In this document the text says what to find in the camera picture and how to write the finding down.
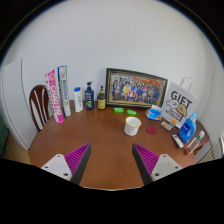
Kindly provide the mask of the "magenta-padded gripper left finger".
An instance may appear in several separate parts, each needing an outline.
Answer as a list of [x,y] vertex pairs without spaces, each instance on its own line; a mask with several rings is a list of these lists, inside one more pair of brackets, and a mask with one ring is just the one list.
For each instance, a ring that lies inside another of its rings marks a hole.
[[42,169],[79,185],[90,155],[91,144],[87,143],[66,155],[56,154]]

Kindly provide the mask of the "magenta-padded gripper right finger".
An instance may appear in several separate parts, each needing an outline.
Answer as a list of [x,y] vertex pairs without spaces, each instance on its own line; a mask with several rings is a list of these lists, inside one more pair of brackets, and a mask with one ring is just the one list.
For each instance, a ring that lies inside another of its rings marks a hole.
[[132,154],[145,185],[182,169],[182,167],[167,154],[158,155],[136,143],[132,144]]

